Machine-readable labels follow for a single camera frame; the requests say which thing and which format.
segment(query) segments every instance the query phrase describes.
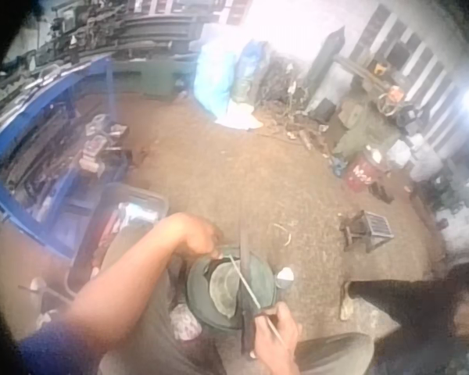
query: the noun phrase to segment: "gray pants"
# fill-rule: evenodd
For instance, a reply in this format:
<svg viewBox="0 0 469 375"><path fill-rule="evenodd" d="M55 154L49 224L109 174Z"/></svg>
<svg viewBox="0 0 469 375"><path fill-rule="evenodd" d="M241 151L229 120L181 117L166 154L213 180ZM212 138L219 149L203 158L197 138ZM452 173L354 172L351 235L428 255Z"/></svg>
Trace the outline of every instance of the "gray pants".
<svg viewBox="0 0 469 375"><path fill-rule="evenodd" d="M143 235L142 230L125 228L111 244L102 270L108 268ZM112 375L220 375L212 366L212 350L205 358L192 359L175 339L170 325L170 278L160 278L148 306L134 331L121 347L108 353L101 363L102 373ZM364 334L342 334L299 343L295 359L304 374L363 375L374 351L373 341Z"/></svg>

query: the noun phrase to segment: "red container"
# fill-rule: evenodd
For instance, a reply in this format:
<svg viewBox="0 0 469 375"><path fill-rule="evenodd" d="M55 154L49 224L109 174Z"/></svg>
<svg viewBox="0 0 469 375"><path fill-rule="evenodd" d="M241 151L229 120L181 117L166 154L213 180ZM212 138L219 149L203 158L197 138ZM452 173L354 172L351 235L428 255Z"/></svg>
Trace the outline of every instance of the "red container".
<svg viewBox="0 0 469 375"><path fill-rule="evenodd" d="M358 193L373 184L384 172L385 167L375 162L370 152L365 150L348 165L344 180L351 190Z"/></svg>

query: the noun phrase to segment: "foot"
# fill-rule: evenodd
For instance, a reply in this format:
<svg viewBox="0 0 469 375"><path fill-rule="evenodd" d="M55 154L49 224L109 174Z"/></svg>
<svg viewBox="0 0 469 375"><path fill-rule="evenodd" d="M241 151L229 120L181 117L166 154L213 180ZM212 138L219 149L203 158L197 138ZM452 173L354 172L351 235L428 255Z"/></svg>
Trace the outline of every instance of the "foot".
<svg viewBox="0 0 469 375"><path fill-rule="evenodd" d="M347 321L354 313L353 300L349 297L349 281L346 281L341 288L341 307L340 307L340 320Z"/></svg>

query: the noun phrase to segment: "blue sleeve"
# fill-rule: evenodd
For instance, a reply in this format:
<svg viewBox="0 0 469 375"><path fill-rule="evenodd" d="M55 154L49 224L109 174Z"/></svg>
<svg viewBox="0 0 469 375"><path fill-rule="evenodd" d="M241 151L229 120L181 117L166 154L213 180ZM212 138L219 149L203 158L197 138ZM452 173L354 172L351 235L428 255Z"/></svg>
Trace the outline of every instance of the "blue sleeve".
<svg viewBox="0 0 469 375"><path fill-rule="evenodd" d="M55 322L19 343L23 363L32 375L97 373L98 358L82 337L66 324Z"/></svg>

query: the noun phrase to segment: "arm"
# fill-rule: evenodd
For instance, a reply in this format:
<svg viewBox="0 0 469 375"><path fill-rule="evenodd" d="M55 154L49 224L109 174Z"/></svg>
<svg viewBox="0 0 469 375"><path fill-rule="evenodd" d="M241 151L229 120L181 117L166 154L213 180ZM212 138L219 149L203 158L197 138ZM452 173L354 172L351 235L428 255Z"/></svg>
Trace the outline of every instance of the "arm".
<svg viewBox="0 0 469 375"><path fill-rule="evenodd" d="M172 253L185 246L216 255L217 238L205 220L183 213L167 217L80 291L65 322L95 352L114 348L138 322Z"/></svg>

